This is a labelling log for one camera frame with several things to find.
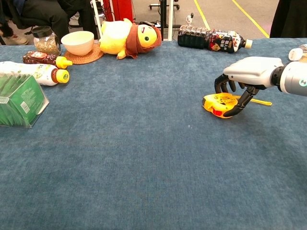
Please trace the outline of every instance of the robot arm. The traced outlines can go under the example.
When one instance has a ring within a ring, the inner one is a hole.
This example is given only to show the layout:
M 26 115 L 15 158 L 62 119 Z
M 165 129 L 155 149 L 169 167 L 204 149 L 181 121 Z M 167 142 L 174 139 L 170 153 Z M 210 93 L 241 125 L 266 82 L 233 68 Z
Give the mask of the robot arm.
M 215 79 L 216 93 L 228 92 L 227 83 L 233 92 L 235 82 L 241 89 L 247 88 L 237 105 L 224 116 L 240 113 L 259 90 L 277 86 L 281 92 L 307 96 L 307 64 L 294 61 L 283 65 L 280 58 L 247 57 L 225 68 Z

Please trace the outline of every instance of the yellow tape measure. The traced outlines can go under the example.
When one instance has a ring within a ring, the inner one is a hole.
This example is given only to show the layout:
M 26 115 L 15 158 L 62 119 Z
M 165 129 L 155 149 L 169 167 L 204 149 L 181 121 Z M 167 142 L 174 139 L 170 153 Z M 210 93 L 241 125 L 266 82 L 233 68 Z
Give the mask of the yellow tape measure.
M 234 106 L 238 103 L 237 99 L 239 98 L 240 96 L 232 95 L 227 92 L 210 94 L 203 97 L 202 106 L 204 107 L 205 110 L 211 112 L 217 117 L 231 118 L 231 117 L 224 117 L 224 113 L 226 113 L 229 110 L 232 110 Z M 251 99 L 250 101 L 267 106 L 272 105 L 272 102 L 266 102 L 257 99 Z

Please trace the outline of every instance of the woven placemat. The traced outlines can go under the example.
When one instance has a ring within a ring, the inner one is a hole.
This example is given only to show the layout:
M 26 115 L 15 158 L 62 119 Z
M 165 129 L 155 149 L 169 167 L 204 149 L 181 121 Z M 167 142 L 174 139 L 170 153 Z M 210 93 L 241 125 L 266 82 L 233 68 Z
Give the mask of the woven placemat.
M 99 48 L 99 44 L 94 44 L 93 49 L 84 56 L 74 55 L 68 51 L 64 54 L 67 60 L 72 61 L 75 65 L 82 65 L 98 60 L 103 56 L 103 52 Z

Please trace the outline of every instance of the green packaging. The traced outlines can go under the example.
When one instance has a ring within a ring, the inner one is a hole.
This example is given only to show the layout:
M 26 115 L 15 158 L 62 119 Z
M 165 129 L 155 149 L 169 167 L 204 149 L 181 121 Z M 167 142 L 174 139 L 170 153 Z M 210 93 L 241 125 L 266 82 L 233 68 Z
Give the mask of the green packaging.
M 0 74 L 0 126 L 32 127 L 48 104 L 32 75 Z

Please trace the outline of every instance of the yellow plush toy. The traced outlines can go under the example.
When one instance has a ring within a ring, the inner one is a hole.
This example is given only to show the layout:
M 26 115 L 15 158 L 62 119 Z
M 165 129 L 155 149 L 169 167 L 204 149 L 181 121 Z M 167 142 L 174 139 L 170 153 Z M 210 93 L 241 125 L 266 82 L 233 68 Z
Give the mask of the yellow plush toy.
M 103 22 L 100 50 L 106 54 L 117 55 L 117 59 L 126 56 L 137 58 L 138 53 L 147 53 L 161 45 L 161 32 L 156 27 L 136 25 L 129 19 Z

